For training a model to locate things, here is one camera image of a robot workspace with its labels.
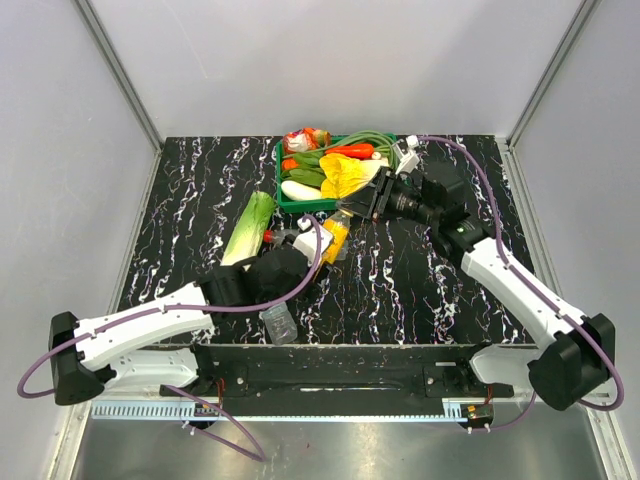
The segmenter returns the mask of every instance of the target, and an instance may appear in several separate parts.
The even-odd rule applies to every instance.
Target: green basket
[[[385,133],[387,137],[396,142],[398,138],[393,133]],[[342,140],[346,135],[337,135],[331,137],[331,145]],[[323,210],[336,210],[336,201],[330,198],[322,198],[320,200],[307,200],[304,202],[296,202],[290,200],[280,188],[282,179],[280,178],[282,158],[284,157],[284,147],[282,140],[276,145],[276,181],[278,184],[278,205],[285,213],[302,213],[302,212],[321,212]]]

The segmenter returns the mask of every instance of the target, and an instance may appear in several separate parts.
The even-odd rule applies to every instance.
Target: gray wall
[[[93,3],[160,133],[176,136],[505,135],[581,2]]]
[[[602,2],[516,146],[566,297],[615,322],[640,465],[640,4]]]
[[[35,480],[66,410],[16,384],[52,315],[107,309],[153,152],[71,2],[0,4],[0,477]]]

